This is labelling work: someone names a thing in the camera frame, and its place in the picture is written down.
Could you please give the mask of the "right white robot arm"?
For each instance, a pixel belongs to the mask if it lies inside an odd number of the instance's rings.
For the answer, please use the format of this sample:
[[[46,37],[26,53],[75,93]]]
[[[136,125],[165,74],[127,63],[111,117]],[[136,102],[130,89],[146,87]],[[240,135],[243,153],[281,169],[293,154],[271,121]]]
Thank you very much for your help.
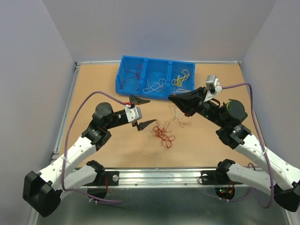
[[[230,99],[227,103],[220,103],[205,87],[171,94],[168,99],[185,116],[197,113],[216,124],[219,127],[216,134],[224,145],[244,155],[264,171],[264,174],[259,174],[226,159],[216,169],[219,182],[230,180],[246,184],[270,195],[282,208],[291,212],[298,210],[300,170],[260,143],[259,138],[242,124],[248,114],[240,101]]]

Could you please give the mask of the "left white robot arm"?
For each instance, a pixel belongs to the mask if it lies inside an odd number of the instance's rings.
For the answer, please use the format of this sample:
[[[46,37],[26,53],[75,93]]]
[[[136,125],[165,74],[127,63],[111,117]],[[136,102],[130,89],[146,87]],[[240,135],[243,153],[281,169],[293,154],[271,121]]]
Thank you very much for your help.
[[[149,103],[149,100],[134,95],[127,103],[110,95],[108,98],[123,105],[123,110],[114,112],[108,102],[98,104],[87,129],[70,148],[64,148],[63,155],[39,172],[30,171],[25,176],[22,197],[41,216],[51,215],[68,192],[78,192],[85,184],[98,185],[104,181],[105,169],[94,160],[78,171],[75,169],[107,143],[111,128],[131,124],[142,131],[153,123],[153,120],[138,122],[143,117],[139,105]]]

